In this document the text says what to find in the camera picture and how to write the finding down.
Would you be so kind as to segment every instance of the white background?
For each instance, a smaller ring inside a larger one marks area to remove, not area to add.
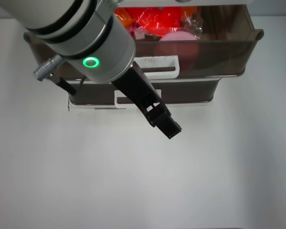
[[[286,17],[212,106],[67,111],[14,20],[0,20],[0,229],[286,229]]]

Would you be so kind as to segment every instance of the metal connector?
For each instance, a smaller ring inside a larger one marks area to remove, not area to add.
[[[43,81],[44,79],[49,78],[50,75],[57,69],[57,67],[64,61],[65,61],[64,58],[62,58],[59,55],[56,55],[53,58],[46,61],[45,63],[43,63],[41,66],[39,66],[33,72],[33,75],[37,80]]]

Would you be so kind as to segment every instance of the storage drawer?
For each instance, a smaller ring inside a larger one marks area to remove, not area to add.
[[[177,55],[180,73],[176,79],[239,76],[263,37],[256,30],[245,5],[202,6],[203,34],[198,41],[136,41],[136,57]],[[38,63],[54,56],[54,52],[32,33],[24,35]],[[76,81],[82,74],[67,62],[57,73],[67,81]]]
[[[167,105],[207,103],[212,101],[220,79],[197,80],[193,82],[152,83],[160,90],[161,97]],[[118,104],[132,104],[127,98],[115,96],[117,89],[112,84],[84,83],[75,96],[70,95],[73,105],[92,105],[94,107],[110,108]]]

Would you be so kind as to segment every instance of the drawer handle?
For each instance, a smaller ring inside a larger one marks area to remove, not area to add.
[[[157,89],[156,91],[161,97],[161,90]],[[126,98],[126,96],[121,91],[118,90],[114,91],[114,105],[116,108],[118,109],[137,108],[137,106],[133,103],[131,104],[118,103],[118,98]]]
[[[174,79],[180,72],[178,56],[147,56],[136,57],[134,61],[142,68],[149,80]],[[161,68],[173,67],[174,71],[163,71]],[[155,72],[146,72],[146,69],[158,69]]]

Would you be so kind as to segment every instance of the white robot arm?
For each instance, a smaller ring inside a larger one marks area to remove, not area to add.
[[[35,72],[39,80],[49,77],[66,60],[91,81],[112,83],[138,106],[152,126],[172,138],[181,128],[133,61],[134,40],[113,14],[119,3],[120,0],[0,0],[2,8],[57,53]]]

